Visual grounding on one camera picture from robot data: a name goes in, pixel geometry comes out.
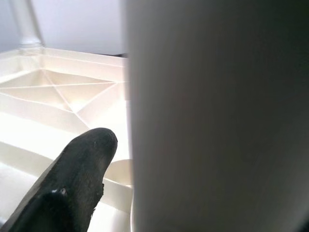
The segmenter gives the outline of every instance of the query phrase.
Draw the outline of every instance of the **white cylindrical object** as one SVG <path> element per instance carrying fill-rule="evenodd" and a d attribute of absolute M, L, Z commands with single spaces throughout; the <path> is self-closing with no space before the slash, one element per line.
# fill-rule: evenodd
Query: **white cylindrical object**
<path fill-rule="evenodd" d="M 20 33 L 20 47 L 22 49 L 42 47 L 41 35 L 30 0 L 11 0 L 10 3 Z"/>

